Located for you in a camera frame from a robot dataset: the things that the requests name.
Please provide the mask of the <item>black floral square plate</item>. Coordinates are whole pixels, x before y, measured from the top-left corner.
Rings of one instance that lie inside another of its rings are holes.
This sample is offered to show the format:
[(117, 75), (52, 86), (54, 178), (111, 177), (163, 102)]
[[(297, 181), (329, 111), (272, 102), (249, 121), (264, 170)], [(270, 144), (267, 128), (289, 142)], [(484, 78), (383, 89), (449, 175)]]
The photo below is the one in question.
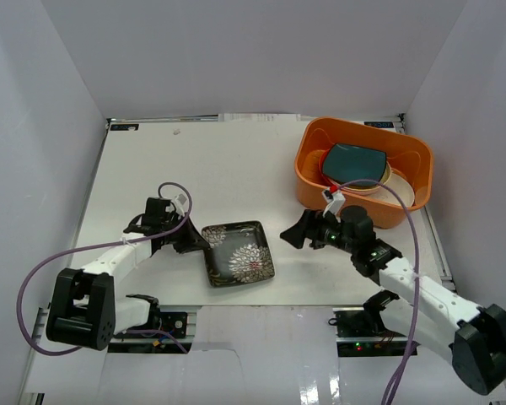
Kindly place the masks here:
[(202, 229), (207, 279), (214, 288), (265, 282), (275, 267), (260, 221), (215, 224)]

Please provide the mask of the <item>right black table label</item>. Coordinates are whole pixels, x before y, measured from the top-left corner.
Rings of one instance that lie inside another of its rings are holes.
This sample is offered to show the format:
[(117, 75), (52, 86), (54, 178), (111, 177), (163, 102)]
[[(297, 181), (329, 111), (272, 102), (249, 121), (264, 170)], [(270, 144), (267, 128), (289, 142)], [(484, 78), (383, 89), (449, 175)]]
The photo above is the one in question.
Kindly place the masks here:
[(376, 127), (382, 129), (390, 129), (395, 127), (392, 121), (365, 121), (363, 124), (368, 127)]

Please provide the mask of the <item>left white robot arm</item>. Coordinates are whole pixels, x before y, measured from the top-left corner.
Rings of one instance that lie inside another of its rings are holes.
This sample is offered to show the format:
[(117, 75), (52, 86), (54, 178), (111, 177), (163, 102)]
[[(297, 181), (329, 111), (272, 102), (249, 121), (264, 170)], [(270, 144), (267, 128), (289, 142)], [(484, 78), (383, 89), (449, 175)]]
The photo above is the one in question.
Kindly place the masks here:
[(123, 230), (122, 241), (79, 269), (61, 270), (46, 323), (52, 342), (103, 350), (117, 334), (151, 337), (161, 327), (159, 300), (145, 294), (119, 298), (116, 287), (164, 246), (179, 254), (201, 251), (208, 242), (177, 200), (150, 197), (143, 213)]

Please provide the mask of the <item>small orange plate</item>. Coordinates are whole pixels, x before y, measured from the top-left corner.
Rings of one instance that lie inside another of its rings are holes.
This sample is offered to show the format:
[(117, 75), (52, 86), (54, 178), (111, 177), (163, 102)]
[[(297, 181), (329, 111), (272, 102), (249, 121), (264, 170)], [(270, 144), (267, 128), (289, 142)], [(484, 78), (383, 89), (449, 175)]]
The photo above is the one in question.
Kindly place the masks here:
[(323, 151), (323, 153), (321, 154), (321, 156), (319, 157), (319, 160), (318, 160), (318, 169), (319, 169), (319, 173), (320, 173), (320, 177), (323, 179), (323, 181), (326, 183), (326, 184), (332, 184), (332, 179), (325, 174), (324, 172), (324, 162), (326, 160), (326, 156), (328, 155), (329, 153), (329, 149), (326, 149)]

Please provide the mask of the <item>yellow round plate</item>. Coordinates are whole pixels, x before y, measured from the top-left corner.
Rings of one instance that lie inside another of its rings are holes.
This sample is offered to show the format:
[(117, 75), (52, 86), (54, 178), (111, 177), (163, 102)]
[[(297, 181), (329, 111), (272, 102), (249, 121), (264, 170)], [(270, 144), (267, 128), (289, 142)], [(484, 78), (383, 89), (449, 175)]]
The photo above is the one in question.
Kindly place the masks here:
[[(385, 172), (381, 176), (379, 182), (381, 184), (385, 184), (391, 178), (391, 176), (392, 176), (391, 166), (387, 165), (385, 168)], [(322, 175), (322, 177), (331, 186), (340, 186), (341, 185), (340, 182), (337, 182), (337, 181), (331, 179), (327, 175)], [(357, 186), (357, 185), (346, 186), (344, 188), (344, 190), (347, 192), (352, 192), (352, 193), (361, 195), (361, 196), (368, 196), (368, 195), (373, 194), (374, 192), (377, 192), (380, 188), (381, 188), (381, 186), (376, 183), (368, 183), (366, 186)]]

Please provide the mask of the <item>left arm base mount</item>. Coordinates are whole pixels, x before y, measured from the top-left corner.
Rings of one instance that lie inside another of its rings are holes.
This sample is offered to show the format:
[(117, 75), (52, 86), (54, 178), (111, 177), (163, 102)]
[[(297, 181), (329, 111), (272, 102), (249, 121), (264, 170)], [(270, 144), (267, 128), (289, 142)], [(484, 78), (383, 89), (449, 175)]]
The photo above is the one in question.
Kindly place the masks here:
[(157, 333), (120, 333), (108, 347), (114, 354), (188, 354), (196, 332), (193, 312), (162, 312)]

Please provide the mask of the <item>teal square plate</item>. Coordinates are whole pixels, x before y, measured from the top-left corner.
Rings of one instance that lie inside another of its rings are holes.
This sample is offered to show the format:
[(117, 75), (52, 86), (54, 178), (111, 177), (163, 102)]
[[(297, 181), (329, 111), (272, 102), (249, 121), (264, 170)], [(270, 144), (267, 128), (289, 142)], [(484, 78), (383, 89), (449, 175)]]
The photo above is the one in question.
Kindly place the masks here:
[(336, 143), (329, 149), (323, 169), (331, 179), (346, 183), (359, 179), (379, 181), (386, 166), (383, 151)]

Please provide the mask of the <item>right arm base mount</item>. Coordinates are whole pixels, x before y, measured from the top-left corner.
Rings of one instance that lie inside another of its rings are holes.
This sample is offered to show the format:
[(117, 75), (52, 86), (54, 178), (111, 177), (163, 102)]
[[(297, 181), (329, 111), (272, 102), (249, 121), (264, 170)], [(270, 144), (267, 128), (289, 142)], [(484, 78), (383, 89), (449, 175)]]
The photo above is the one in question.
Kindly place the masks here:
[(327, 323), (336, 330), (338, 357), (402, 357), (407, 339), (387, 329), (380, 318), (381, 311), (398, 299), (398, 295), (382, 290), (361, 306), (334, 309)]

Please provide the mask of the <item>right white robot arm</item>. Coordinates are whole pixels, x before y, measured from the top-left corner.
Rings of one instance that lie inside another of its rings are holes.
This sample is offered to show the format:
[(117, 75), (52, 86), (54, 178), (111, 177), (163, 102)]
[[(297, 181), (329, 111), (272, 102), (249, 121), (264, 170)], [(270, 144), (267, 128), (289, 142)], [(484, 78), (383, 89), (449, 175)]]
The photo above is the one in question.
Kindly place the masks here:
[(345, 251), (358, 273), (380, 286), (363, 303), (359, 328), (376, 337), (396, 332), (428, 348), (477, 394), (486, 396), (506, 380), (506, 311), (418, 276), (400, 251), (377, 237), (364, 208), (346, 207), (339, 217), (306, 209), (280, 237), (297, 249)]

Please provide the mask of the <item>cream round plate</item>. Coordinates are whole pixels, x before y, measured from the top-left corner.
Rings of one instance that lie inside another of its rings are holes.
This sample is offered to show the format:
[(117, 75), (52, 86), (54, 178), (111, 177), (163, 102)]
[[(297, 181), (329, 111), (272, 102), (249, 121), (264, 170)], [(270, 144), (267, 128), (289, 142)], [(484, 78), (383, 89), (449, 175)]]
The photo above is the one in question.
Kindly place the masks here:
[[(411, 207), (415, 200), (415, 194), (412, 186), (404, 179), (397, 171), (393, 171), (390, 179), (386, 185), (393, 190), (396, 195), (403, 201), (406, 207)], [(399, 200), (385, 188), (381, 187), (377, 192), (373, 193), (371, 197), (383, 203), (389, 203), (400, 207)]]

